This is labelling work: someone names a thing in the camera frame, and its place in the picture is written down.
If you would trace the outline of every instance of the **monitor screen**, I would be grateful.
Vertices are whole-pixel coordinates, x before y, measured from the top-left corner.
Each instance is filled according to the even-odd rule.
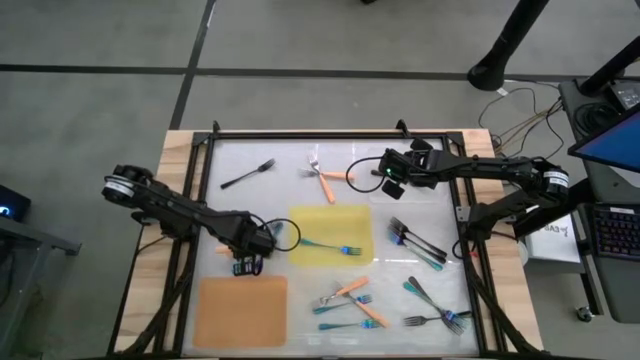
[[[622,121],[569,149],[571,155],[640,172],[640,105],[628,110]]]

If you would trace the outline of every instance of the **desk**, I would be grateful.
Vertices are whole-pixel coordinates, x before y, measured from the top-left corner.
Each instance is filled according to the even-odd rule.
[[[494,155],[487,130],[451,131],[463,133],[466,151],[469,155]],[[193,131],[169,131],[165,138],[156,178],[178,192],[183,190],[193,136]],[[199,185],[199,174],[202,171],[202,158],[202,156],[199,157],[200,160],[197,163],[196,176],[194,177],[196,180],[191,188],[194,198]],[[476,189],[478,202],[490,203],[504,196],[502,184],[499,181],[474,180],[474,188]],[[464,193],[461,193],[461,198],[464,203],[466,198]],[[511,232],[511,229],[506,225],[499,225],[496,229]],[[141,235],[139,246],[144,246],[159,237],[159,227],[146,227]],[[170,240],[162,241],[146,249],[138,256],[131,275],[130,285],[126,292],[126,300],[123,304],[122,320],[112,339],[111,345],[115,351],[124,350],[131,345],[159,308],[172,246]],[[538,324],[517,244],[511,239],[494,236],[487,242],[487,249],[500,305],[525,338],[537,348],[542,348]],[[172,345],[174,338],[176,314],[177,306],[174,306],[169,316],[169,325],[165,336],[165,346],[167,347]],[[483,309],[482,314],[489,348],[494,349],[495,339],[491,329],[491,319],[486,308]]]

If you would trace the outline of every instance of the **blue fork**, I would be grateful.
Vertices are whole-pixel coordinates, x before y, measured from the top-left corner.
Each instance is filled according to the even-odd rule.
[[[311,241],[309,239],[305,239],[305,238],[300,239],[300,245],[317,246],[317,247],[336,249],[336,250],[340,250],[340,252],[345,254],[345,255],[355,255],[355,256],[362,255],[362,249],[361,248],[355,248],[355,247],[351,247],[351,246],[325,245],[325,244],[320,244],[320,243],[317,243],[317,242],[313,242],[313,241]]]

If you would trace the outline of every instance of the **metal stand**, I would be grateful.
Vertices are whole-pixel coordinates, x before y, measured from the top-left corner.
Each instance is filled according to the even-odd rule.
[[[544,10],[549,0],[520,0],[489,53],[469,70],[467,80],[480,90],[494,91],[504,83],[511,55]]]
[[[75,256],[78,255],[81,244],[2,217],[0,239],[13,242],[11,258],[7,260],[10,266],[6,270],[13,285],[6,302],[0,308],[0,358],[7,359],[33,289],[44,272],[49,253],[52,249],[60,249],[67,255]]]

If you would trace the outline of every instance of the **keyboard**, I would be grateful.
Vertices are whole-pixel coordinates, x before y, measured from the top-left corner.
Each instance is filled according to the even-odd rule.
[[[640,206],[594,205],[590,210],[597,254],[640,260]]]

